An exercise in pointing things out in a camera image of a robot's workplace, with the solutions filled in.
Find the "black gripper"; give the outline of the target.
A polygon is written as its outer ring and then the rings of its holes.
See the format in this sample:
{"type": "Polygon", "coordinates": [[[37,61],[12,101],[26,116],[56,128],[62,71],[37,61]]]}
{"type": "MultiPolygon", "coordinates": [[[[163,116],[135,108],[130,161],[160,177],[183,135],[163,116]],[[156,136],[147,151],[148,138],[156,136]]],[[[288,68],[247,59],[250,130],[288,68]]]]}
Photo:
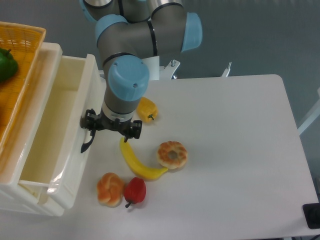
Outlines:
{"type": "Polygon", "coordinates": [[[118,132],[124,136],[123,142],[129,139],[139,139],[142,132],[143,122],[141,120],[120,121],[120,119],[111,120],[102,112],[97,115],[93,108],[87,109],[85,115],[80,119],[80,127],[89,131],[110,130],[118,132]]]}

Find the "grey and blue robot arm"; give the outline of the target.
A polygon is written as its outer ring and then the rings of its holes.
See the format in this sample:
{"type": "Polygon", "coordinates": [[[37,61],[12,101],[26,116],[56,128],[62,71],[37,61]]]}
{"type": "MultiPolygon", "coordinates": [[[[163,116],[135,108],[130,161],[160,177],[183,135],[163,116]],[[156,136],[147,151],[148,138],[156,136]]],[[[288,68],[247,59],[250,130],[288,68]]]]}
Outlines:
{"type": "Polygon", "coordinates": [[[150,72],[143,60],[198,48],[200,17],[180,0],[82,0],[86,18],[95,22],[95,41],[106,79],[100,113],[88,109],[80,126],[94,137],[110,130],[138,139],[142,122],[133,115],[145,94],[150,72]]]}

